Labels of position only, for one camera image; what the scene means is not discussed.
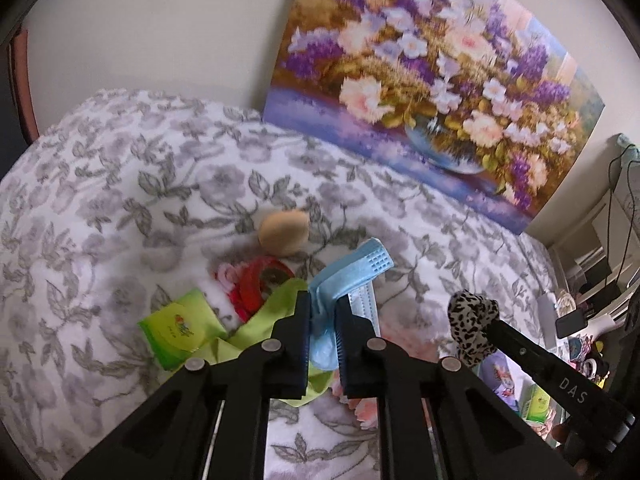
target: silver screw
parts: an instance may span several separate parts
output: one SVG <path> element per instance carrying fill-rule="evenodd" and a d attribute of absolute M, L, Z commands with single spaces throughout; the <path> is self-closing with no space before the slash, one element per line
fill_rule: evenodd
<path fill-rule="evenodd" d="M 265 339 L 262 342 L 262 349 L 265 352 L 277 352 L 278 350 L 280 350 L 280 348 L 282 348 L 282 343 L 280 342 L 279 339 Z"/>
<path fill-rule="evenodd" d="M 204 359 L 201 357 L 189 357 L 185 362 L 184 367 L 190 372 L 197 372 L 204 368 Z"/>
<path fill-rule="evenodd" d="M 386 341 L 379 337 L 372 337 L 367 341 L 367 348 L 369 348 L 369 350 L 380 352 L 386 348 Z"/>
<path fill-rule="evenodd" d="M 447 372 L 457 372 L 460 371 L 460 368 L 462 368 L 462 363 L 455 357 L 445 357 L 442 360 L 442 367 Z"/>

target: logo on tissue packet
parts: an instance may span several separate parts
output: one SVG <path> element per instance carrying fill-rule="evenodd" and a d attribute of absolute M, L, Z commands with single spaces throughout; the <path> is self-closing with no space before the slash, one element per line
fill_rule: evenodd
<path fill-rule="evenodd" d="M 187 337 L 193 335 L 193 332 L 189 330 L 189 325 L 180 314 L 175 315 L 175 325 L 180 331 L 181 335 L 185 335 Z"/>

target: blue vase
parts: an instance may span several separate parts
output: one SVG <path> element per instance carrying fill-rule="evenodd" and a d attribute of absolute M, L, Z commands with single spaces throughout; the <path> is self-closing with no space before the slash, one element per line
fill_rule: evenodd
<path fill-rule="evenodd" d="M 416 119 L 417 124 L 415 128 L 405 124 L 404 130 L 414 145 L 414 148 L 425 155 L 432 164 L 444 168 L 444 170 L 459 174 L 478 174 L 484 171 L 484 168 L 475 160 L 456 158 L 450 153 L 439 152 L 433 147 L 431 137 L 434 134 L 446 130 L 446 128 L 440 124 L 437 117 L 433 119 L 416 117 Z"/>

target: purple tissue packet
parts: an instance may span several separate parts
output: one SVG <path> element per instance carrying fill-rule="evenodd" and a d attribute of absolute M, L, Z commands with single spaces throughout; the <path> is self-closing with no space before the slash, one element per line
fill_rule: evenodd
<path fill-rule="evenodd" d="M 511 377 L 505 354 L 498 350 L 495 354 L 486 357 L 480 363 L 478 377 L 514 412 L 520 412 L 520 407 L 515 397 L 515 383 Z"/>

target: human hand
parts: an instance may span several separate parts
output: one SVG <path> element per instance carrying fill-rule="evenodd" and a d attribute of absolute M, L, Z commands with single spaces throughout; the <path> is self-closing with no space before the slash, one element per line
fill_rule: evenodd
<path fill-rule="evenodd" d="M 558 424 L 551 428 L 551 436 L 560 444 L 564 444 L 569 437 L 570 428 L 567 423 Z M 558 447 L 558 451 L 562 452 L 562 446 Z M 585 459 L 578 460 L 578 462 L 574 465 L 574 469 L 584 480 L 594 480 L 598 473 L 600 472 L 598 469 L 594 468 L 589 462 Z"/>

